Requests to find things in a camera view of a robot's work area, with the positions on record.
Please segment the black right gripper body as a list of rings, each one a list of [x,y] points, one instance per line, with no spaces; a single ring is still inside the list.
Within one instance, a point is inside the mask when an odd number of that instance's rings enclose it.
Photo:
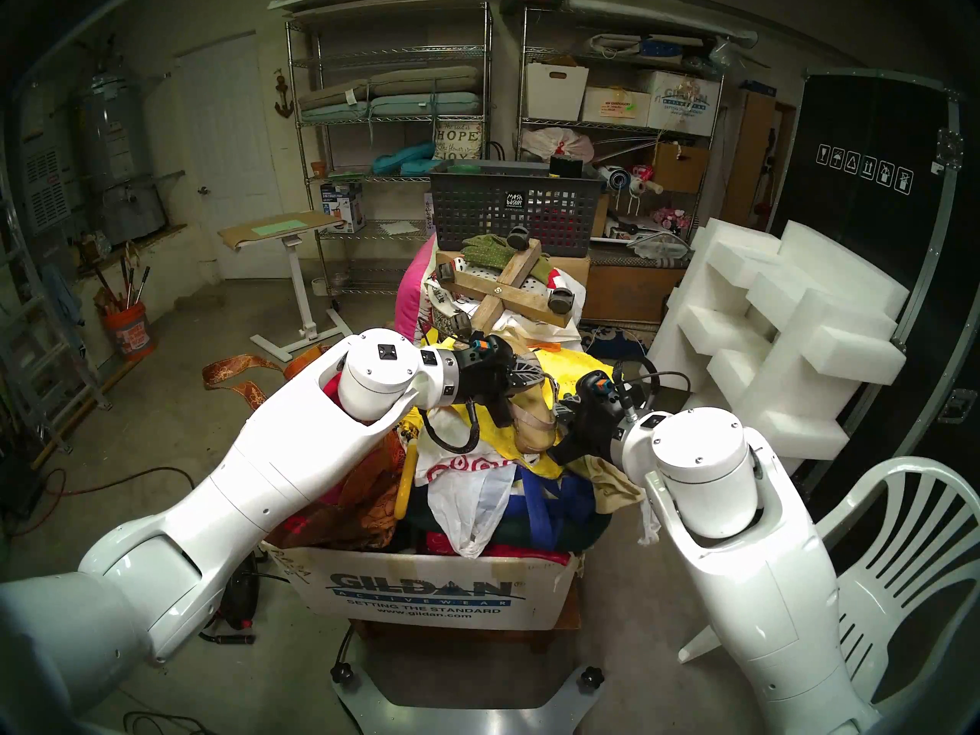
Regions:
[[[610,461],[611,442],[621,435],[618,427],[623,420],[624,411],[616,390],[596,392],[587,389],[579,395],[583,406],[574,415],[573,426],[567,436],[560,438],[548,450],[548,457],[560,466],[567,466],[586,456]],[[558,416],[558,404],[555,406],[555,415]]]

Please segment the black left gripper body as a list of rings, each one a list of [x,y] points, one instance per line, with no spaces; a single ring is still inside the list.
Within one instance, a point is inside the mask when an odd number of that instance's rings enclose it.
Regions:
[[[479,425],[476,407],[483,406],[496,427],[513,426],[516,356],[513,351],[460,351],[460,404],[469,423]]]

